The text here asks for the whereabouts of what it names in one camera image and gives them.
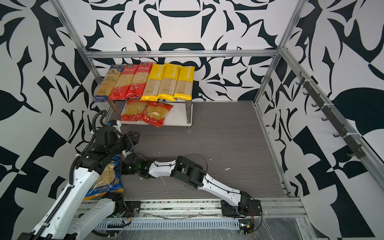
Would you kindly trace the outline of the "blue-bottom pasta bag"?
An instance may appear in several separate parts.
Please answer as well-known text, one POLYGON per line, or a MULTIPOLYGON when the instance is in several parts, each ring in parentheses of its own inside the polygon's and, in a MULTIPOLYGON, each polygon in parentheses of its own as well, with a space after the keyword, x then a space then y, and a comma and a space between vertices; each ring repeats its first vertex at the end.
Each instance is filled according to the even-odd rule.
POLYGON ((123 193, 121 176, 117 173, 120 165, 120 156, 114 156, 96 182, 91 186, 83 201, 101 197, 107 193, 123 193))

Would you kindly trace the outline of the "red macaroni bag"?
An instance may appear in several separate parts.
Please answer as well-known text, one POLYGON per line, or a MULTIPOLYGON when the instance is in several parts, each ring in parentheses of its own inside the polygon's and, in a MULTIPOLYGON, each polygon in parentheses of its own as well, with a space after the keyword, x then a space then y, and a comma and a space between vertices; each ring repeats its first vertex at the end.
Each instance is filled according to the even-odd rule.
POLYGON ((151 126, 161 127, 173 105, 149 102, 143 114, 143 121, 151 126))
POLYGON ((138 122, 143 120, 144 112, 148 106, 148 101, 141 101, 139 99, 128 100, 123 109, 122 121, 138 122))

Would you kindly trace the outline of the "blue-ended spaghetti bag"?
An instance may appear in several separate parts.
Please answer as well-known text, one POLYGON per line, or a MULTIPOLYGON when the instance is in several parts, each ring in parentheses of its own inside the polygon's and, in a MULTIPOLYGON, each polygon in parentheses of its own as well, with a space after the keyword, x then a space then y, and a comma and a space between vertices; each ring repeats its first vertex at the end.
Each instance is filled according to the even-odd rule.
POLYGON ((98 88, 98 91, 93 98, 94 102, 107 102, 109 100, 109 96, 113 91, 123 70, 124 65, 111 65, 106 76, 104 77, 102 84, 98 88))

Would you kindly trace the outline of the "red long spaghetti bag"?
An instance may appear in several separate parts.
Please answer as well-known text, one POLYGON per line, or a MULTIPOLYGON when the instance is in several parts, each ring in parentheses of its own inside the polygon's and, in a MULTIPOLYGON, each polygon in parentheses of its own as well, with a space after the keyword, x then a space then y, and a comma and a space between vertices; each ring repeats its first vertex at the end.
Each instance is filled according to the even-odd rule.
POLYGON ((109 100, 122 101, 126 99, 127 92, 138 67, 139 65, 125 65, 123 72, 119 76, 119 79, 109 96, 109 100))

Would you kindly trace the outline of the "red noodle bag long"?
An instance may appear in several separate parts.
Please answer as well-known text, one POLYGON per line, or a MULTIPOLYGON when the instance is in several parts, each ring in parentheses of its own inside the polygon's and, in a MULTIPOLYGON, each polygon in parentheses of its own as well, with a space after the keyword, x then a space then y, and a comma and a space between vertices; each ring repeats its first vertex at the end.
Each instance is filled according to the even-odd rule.
POLYGON ((126 99, 141 98, 153 63, 140 63, 126 94, 126 99))

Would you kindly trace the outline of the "yellow spaghetti bag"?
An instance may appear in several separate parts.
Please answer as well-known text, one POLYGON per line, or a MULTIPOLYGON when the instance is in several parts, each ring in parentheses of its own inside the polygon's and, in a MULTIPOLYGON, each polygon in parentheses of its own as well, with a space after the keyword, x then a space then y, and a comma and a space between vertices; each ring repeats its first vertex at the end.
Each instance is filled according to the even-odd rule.
POLYGON ((180 67, 174 99, 191 101, 193 92, 195 67, 180 67))
POLYGON ((165 73, 165 69, 168 64, 154 64, 149 74, 144 92, 141 97, 141 101, 158 101, 158 93, 160 91, 162 79, 165 73))
POLYGON ((175 64, 168 64, 166 66, 160 85, 160 90, 157 95, 159 100, 166 100, 171 102, 175 101, 174 93, 178 82, 180 67, 180 65, 175 64))

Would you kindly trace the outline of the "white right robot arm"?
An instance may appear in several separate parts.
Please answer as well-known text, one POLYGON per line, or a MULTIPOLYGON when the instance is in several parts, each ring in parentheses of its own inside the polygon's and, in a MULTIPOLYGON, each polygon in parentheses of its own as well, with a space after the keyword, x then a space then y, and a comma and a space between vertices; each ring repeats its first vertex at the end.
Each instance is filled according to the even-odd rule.
POLYGON ((170 162, 141 159, 135 153, 128 154, 117 172, 120 175, 139 175, 143 179, 174 178, 185 187, 201 190, 221 199, 222 215, 229 218, 262 216, 261 202, 245 191, 231 188, 211 177, 201 165, 179 156, 170 162))

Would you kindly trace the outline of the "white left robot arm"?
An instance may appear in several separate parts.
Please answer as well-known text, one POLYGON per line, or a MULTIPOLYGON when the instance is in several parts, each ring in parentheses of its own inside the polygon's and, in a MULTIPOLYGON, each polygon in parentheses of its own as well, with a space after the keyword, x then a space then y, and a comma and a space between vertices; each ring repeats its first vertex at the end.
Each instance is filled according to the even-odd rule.
POLYGON ((97 128, 96 121, 102 121, 106 114, 103 110, 94 116, 92 138, 73 161, 65 189, 34 229, 20 234, 20 240, 82 240, 108 216, 123 214, 123 194, 111 192, 103 195, 95 207, 71 224, 78 207, 105 167, 115 156, 127 157, 139 143, 140 133, 122 134, 120 121, 109 121, 97 128))

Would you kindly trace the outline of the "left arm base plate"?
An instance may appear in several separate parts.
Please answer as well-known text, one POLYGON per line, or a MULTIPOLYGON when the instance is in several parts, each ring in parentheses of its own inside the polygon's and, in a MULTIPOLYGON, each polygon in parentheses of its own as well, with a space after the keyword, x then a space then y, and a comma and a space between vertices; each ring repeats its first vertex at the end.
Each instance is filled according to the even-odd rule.
POLYGON ((115 205, 115 211, 109 215, 108 218, 117 218, 118 214, 120 214, 122 218, 130 218, 140 212, 141 203, 141 201, 124 201, 124 203, 118 202, 115 205))

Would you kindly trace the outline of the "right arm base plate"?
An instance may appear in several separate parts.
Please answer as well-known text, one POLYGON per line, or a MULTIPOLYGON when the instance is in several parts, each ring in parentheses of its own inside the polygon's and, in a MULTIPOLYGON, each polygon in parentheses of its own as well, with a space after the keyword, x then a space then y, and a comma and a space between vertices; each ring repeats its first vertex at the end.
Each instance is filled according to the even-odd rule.
POLYGON ((221 210, 224 217, 229 218, 245 218, 254 216, 261 216, 263 209, 260 200, 250 199, 246 202, 246 207, 241 209, 239 206, 234 207, 226 201, 221 200, 221 210))

